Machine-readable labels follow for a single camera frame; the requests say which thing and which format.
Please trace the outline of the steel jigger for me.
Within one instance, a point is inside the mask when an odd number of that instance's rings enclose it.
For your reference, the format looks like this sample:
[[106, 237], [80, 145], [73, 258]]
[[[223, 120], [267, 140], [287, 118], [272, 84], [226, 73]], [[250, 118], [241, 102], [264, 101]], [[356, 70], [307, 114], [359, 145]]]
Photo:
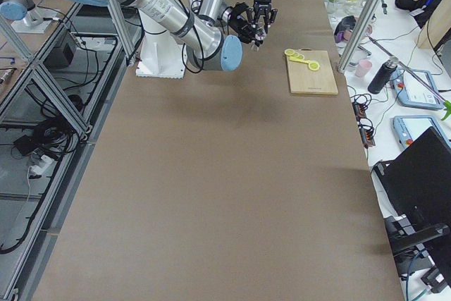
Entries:
[[255, 40], [255, 29], [254, 29], [254, 37], [253, 37], [253, 39], [252, 39], [252, 42], [251, 42], [251, 44], [250, 44], [250, 47], [251, 47], [251, 50], [252, 51], [258, 51], [259, 50], [259, 47], [263, 44], [263, 42], [258, 42], [258, 41], [256, 41]]

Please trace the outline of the small clear glass cup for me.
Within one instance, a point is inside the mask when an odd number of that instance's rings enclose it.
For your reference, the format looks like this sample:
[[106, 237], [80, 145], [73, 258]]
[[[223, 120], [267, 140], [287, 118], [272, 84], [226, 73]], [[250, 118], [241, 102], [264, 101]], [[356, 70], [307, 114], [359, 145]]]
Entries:
[[266, 31], [263, 27], [257, 27], [255, 29], [255, 40], [258, 42], [263, 42], [266, 38]]

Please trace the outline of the pink plastic cup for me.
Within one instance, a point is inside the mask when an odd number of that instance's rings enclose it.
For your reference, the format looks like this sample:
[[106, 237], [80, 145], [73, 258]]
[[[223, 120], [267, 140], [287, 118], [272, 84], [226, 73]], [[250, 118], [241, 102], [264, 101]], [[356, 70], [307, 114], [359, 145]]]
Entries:
[[362, 59], [357, 64], [355, 75], [358, 78], [363, 78], [372, 68], [372, 62], [368, 59]]

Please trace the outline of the lemon slice on knife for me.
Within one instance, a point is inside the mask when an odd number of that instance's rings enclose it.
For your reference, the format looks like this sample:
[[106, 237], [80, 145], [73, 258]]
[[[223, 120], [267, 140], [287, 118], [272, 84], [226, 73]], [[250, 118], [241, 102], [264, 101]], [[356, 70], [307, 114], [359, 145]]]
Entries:
[[308, 63], [309, 70], [317, 71], [320, 68], [320, 65], [317, 62], [309, 62]]

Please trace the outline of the wooden cutting board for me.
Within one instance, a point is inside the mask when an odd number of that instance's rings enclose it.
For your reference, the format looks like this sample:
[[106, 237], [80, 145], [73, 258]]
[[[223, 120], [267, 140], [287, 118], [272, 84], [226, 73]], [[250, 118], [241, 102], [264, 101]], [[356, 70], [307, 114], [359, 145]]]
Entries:
[[338, 87], [327, 51], [294, 49], [304, 59], [317, 62], [319, 70], [309, 70], [308, 65], [291, 61], [285, 56], [288, 68], [288, 82], [292, 94], [337, 95]]

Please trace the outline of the black cloth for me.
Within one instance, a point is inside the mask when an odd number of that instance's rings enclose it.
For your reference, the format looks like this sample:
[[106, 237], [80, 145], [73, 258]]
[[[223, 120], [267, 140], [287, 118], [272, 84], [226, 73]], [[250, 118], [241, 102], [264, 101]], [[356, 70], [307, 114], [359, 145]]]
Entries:
[[357, 19], [354, 16], [345, 16], [336, 26], [334, 35], [346, 30], [353, 30], [356, 25]]

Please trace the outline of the black water bottle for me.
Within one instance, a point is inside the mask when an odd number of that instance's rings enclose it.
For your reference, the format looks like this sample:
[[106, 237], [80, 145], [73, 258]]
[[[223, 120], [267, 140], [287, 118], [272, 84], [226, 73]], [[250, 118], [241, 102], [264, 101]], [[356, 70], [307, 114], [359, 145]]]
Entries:
[[395, 56], [391, 56], [385, 63], [378, 69], [373, 80], [369, 83], [367, 90], [370, 94], [378, 94], [390, 80], [392, 74], [397, 70], [399, 59]]

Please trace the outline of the blue teach pendant near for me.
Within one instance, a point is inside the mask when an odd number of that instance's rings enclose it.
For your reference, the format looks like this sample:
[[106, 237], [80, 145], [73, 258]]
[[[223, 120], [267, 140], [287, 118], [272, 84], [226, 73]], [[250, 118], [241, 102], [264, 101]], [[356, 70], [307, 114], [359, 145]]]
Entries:
[[431, 115], [394, 116], [393, 129], [403, 149], [408, 148], [428, 128], [435, 128], [448, 142], [448, 138], [436, 118]]

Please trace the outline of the metal rod green tip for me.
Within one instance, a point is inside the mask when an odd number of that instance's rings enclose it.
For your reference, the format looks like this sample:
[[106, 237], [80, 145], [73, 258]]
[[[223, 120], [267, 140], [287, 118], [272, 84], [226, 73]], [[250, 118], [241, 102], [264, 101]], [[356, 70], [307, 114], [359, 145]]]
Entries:
[[[379, 42], [377, 42], [376, 39], [367, 36], [369, 40], [375, 44], [381, 51], [383, 51], [385, 54], [387, 54], [389, 57], [394, 57], [394, 55], [389, 52], [385, 47], [383, 47]], [[418, 82], [420, 82], [429, 92], [432, 93], [432, 95], [443, 104], [445, 115], [441, 118], [442, 121], [445, 121], [450, 116], [450, 101], [446, 100], [439, 92], [435, 89], [433, 89], [427, 82], [423, 81], [411, 68], [409, 68], [407, 65], [403, 64], [403, 62], [398, 61], [398, 63]]]

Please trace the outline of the black laptop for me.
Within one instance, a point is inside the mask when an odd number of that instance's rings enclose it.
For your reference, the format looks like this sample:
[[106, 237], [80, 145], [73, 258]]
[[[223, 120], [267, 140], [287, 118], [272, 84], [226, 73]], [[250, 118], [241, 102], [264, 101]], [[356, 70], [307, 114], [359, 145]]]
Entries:
[[450, 225], [450, 146], [428, 128], [396, 159], [379, 161], [376, 172], [394, 210], [419, 229]]

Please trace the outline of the aluminium frame post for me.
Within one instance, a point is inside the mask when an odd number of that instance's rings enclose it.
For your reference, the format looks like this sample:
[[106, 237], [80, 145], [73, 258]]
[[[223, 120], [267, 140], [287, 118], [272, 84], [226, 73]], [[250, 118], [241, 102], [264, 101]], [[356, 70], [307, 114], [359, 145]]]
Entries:
[[363, 10], [360, 13], [357, 24], [354, 27], [350, 41], [347, 43], [342, 56], [338, 61], [337, 69], [339, 73], [344, 73], [346, 67], [350, 63], [352, 55], [354, 54], [361, 39], [364, 37], [366, 29], [369, 25], [371, 18], [373, 17], [376, 7], [379, 5], [380, 0], [367, 0]]

